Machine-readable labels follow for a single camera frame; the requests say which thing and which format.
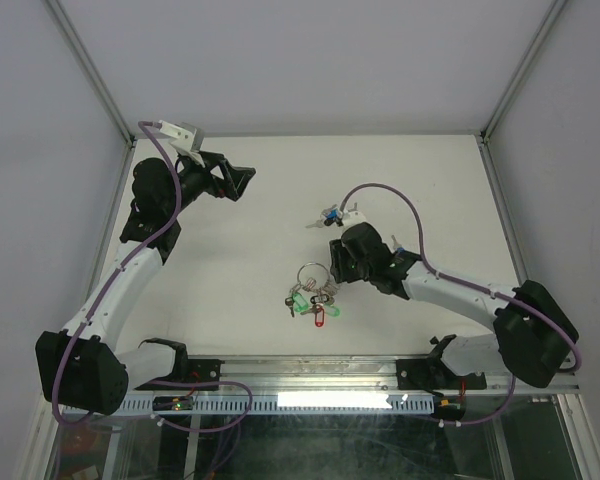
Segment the keyring with tagged keys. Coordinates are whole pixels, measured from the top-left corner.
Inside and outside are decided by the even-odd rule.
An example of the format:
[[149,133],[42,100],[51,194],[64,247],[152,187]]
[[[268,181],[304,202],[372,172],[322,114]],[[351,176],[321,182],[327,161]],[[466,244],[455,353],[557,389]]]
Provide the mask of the keyring with tagged keys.
[[316,328],[322,328],[327,318],[341,316],[336,304],[338,293],[339,287],[327,267],[319,262],[308,262],[298,269],[284,305],[292,318],[308,315]]

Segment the yellow tagged key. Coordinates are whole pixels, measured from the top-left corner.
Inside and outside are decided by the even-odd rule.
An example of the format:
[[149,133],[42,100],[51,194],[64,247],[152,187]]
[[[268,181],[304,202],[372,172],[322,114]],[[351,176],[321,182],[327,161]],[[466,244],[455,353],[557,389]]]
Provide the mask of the yellow tagged key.
[[398,241],[398,239],[396,238],[395,235],[391,236],[391,240],[392,240],[392,248],[394,249],[394,251],[396,253],[399,252],[404,252],[405,248],[403,247],[403,245]]

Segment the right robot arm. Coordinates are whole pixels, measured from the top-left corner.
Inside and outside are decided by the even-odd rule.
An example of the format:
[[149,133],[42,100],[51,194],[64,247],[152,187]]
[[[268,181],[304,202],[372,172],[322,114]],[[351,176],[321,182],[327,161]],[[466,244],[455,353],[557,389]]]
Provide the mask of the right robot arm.
[[527,280],[517,287],[483,287],[430,270],[422,255],[390,249],[367,222],[330,241],[330,271],[339,283],[358,281],[379,292],[432,304],[487,328],[479,336],[449,334],[427,355],[425,379],[449,387],[461,377],[506,372],[547,387],[572,353],[579,334],[549,291]]

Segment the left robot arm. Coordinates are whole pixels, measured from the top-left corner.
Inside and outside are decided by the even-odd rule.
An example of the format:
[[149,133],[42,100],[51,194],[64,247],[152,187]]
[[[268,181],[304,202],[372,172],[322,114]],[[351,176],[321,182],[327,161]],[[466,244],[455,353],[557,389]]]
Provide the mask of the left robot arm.
[[124,324],[142,292],[171,255],[181,226],[177,216],[200,195],[239,200],[255,176],[213,152],[176,162],[146,158],[132,171],[133,199],[114,261],[76,315],[35,345],[44,397],[58,413],[73,407],[111,415],[128,391],[158,380],[178,388],[192,376],[184,343],[150,338],[117,352]]

